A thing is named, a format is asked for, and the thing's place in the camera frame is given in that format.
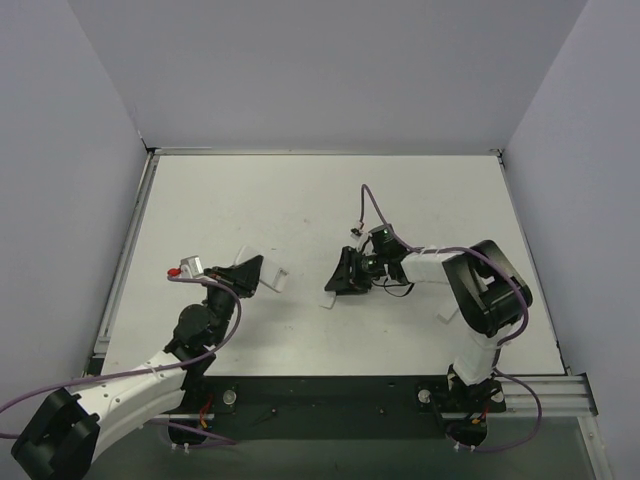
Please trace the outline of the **small remote battery cover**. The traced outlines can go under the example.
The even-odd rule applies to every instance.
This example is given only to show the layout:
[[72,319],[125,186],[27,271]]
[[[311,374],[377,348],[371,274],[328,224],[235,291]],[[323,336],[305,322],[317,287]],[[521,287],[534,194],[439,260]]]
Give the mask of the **small remote battery cover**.
[[336,295],[334,292],[324,292],[321,296],[319,306],[324,309],[332,309],[336,302]]

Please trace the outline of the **small grey remote control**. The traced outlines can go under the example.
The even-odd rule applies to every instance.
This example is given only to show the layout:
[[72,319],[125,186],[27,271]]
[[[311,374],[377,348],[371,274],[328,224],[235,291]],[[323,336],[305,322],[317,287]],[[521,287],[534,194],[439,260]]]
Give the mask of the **small grey remote control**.
[[246,261],[253,259],[256,256],[263,257],[259,282],[276,293],[282,293],[285,289],[290,272],[288,269],[272,260],[266,254],[248,245],[243,245],[235,256],[233,265],[240,265]]

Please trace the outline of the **long white remote control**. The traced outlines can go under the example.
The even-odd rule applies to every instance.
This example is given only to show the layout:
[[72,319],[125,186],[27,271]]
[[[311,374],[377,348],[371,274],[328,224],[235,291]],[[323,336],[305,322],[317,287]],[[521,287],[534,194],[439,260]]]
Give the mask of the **long white remote control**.
[[442,324],[449,324],[460,312],[459,307],[452,303],[442,304],[436,311],[435,319]]

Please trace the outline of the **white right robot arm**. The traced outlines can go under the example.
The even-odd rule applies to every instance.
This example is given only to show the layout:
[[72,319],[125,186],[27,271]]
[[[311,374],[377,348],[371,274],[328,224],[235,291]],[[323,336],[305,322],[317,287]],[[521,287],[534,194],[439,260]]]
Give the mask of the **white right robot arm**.
[[467,324],[468,336],[456,355],[450,378],[467,388],[496,373],[502,346],[520,335],[529,321],[531,290],[493,240],[471,247],[411,247],[390,225],[367,234],[358,248],[341,249],[336,269],[324,286],[331,298],[368,293],[378,280],[399,286],[446,285]]

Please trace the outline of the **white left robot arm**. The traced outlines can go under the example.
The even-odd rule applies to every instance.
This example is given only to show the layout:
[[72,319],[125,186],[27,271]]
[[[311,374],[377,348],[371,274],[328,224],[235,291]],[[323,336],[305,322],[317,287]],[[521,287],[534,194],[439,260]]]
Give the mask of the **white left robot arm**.
[[44,400],[11,448],[31,479],[81,479],[110,446],[160,414],[193,411],[204,402],[199,381],[236,333],[241,302],[252,297],[264,258],[256,254],[229,267],[183,259],[171,282],[200,285],[201,303],[179,314],[169,342],[139,366],[40,388]]

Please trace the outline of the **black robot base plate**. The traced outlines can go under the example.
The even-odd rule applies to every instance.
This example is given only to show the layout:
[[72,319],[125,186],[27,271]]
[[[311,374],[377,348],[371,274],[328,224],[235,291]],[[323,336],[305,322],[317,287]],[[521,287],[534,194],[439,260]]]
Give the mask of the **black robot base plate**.
[[247,440],[404,440],[461,436],[479,444],[502,413],[495,379],[466,387],[445,376],[181,376],[161,372],[74,394],[97,451],[161,417],[170,434]]

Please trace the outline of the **aluminium table edge rail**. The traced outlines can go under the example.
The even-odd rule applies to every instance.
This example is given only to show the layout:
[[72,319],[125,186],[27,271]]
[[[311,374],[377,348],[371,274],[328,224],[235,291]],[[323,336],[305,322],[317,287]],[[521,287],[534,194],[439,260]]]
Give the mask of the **aluminium table edge rail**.
[[153,186],[157,166],[158,155],[154,150],[149,150],[142,177],[138,185],[124,244],[119,254],[106,305],[96,334],[96,340],[91,351],[92,358],[104,358],[108,351],[112,327],[115,323],[121,297],[126,285],[129,267],[134,255],[137,238]]

